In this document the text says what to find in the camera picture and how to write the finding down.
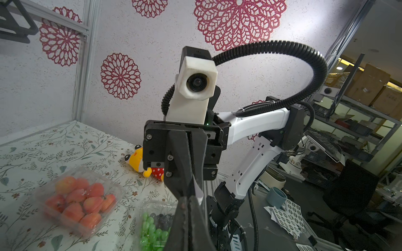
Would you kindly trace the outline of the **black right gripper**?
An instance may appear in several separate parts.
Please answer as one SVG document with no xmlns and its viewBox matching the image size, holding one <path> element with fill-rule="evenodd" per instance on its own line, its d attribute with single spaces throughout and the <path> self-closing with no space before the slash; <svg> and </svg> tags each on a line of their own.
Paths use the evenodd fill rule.
<svg viewBox="0 0 402 251">
<path fill-rule="evenodd" d="M 163 167 L 164 182 L 177 199 L 195 196 L 193 175 L 202 190 L 203 181 L 217 177 L 229 127 L 229 122 L 201 125 L 149 120 L 144 127 L 143 166 Z"/>
</svg>

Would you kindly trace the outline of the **sticker label sheet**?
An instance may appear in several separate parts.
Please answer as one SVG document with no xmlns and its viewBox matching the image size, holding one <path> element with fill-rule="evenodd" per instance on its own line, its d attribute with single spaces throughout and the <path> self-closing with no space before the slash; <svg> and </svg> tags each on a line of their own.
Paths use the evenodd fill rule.
<svg viewBox="0 0 402 251">
<path fill-rule="evenodd" d="M 204 200 L 204 192 L 201 189 L 201 187 L 198 185 L 194 175 L 193 175 L 193 183 L 194 183 L 195 196 L 198 200 L 198 204 L 201 206 L 203 203 L 203 200 Z"/>
</svg>

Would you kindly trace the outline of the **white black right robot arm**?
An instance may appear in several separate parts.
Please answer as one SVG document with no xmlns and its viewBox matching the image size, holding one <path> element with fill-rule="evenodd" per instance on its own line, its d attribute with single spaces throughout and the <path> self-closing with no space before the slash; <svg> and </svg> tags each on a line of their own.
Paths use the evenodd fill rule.
<svg viewBox="0 0 402 251">
<path fill-rule="evenodd" d="M 275 100 L 246 107 L 250 117 L 233 113 L 214 114 L 205 125 L 150 120 L 144 129 L 143 166 L 164 169 L 164 181 L 177 197 L 197 194 L 202 181 L 216 177 L 221 153 L 238 140 L 255 135 L 252 149 L 238 168 L 215 190 L 211 223 L 219 230 L 233 222 L 254 181 L 275 157 L 292 150 L 310 127 L 306 115 L 314 118 L 306 102 L 263 113 Z"/>
</svg>

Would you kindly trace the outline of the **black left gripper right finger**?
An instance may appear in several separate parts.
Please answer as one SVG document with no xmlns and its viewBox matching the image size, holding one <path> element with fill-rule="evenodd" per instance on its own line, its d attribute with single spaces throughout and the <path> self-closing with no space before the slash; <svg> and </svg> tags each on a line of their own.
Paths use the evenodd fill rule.
<svg viewBox="0 0 402 251">
<path fill-rule="evenodd" d="M 204 215 L 195 196 L 190 197 L 190 250 L 215 251 Z"/>
</svg>

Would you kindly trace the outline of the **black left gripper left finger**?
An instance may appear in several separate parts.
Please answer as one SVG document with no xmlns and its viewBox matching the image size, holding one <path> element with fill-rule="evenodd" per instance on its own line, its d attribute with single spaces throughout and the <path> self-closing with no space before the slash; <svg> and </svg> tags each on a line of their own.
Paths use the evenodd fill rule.
<svg viewBox="0 0 402 251">
<path fill-rule="evenodd" d="M 191 235 L 189 227 L 189 203 L 187 197 L 181 197 L 173 218 L 173 226 L 166 241 L 165 251 L 190 251 Z"/>
</svg>

